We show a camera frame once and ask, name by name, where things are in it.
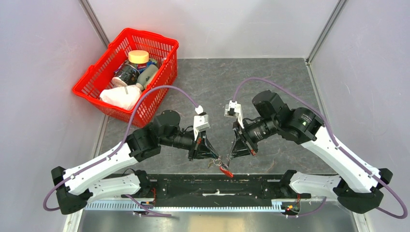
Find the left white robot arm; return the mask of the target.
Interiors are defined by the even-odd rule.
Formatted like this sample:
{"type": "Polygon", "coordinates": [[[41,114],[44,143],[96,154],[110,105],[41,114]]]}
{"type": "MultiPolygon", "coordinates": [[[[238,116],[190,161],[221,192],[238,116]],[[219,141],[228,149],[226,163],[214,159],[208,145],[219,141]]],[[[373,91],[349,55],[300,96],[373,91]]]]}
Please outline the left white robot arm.
{"type": "Polygon", "coordinates": [[[54,168],[51,174],[61,213],[69,215],[88,203],[113,196],[147,197],[152,185],[145,171],[135,170],[119,177],[114,172],[160,154],[163,145],[187,150],[189,160],[219,158],[206,135],[206,114],[194,117],[191,131],[181,129],[179,123],[179,113],[163,111],[97,158],[70,169],[54,168]]]}

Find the metal keyring holder red handle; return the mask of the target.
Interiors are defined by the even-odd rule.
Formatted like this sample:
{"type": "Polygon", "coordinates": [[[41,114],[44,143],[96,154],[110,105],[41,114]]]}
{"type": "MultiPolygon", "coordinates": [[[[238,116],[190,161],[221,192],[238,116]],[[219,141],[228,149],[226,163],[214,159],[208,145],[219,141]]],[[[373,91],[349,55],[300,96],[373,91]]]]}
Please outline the metal keyring holder red handle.
{"type": "Polygon", "coordinates": [[[219,170],[226,175],[228,178],[233,178],[234,174],[229,170],[229,165],[225,164],[222,160],[222,157],[218,157],[218,158],[210,158],[209,159],[209,167],[210,166],[217,166],[219,168],[219,170]]]}

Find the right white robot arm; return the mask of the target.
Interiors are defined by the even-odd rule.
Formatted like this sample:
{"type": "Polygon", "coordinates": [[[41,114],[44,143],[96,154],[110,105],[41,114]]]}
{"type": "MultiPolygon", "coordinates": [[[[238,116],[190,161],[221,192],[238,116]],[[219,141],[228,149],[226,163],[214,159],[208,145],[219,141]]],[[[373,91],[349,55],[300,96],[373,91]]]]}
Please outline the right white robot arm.
{"type": "Polygon", "coordinates": [[[254,156],[258,142],[279,135],[314,153],[336,172],[324,176],[288,170],[280,180],[280,197],[308,194],[333,198],[359,214],[379,207],[384,197],[381,188],[393,176],[389,169],[375,168],[355,154],[347,157],[347,149],[337,139],[331,139],[322,118],[305,107],[289,108],[275,92],[260,92],[252,104],[259,116],[250,123],[244,120],[240,104],[230,101],[225,106],[225,116],[236,118],[231,158],[254,156]]]}

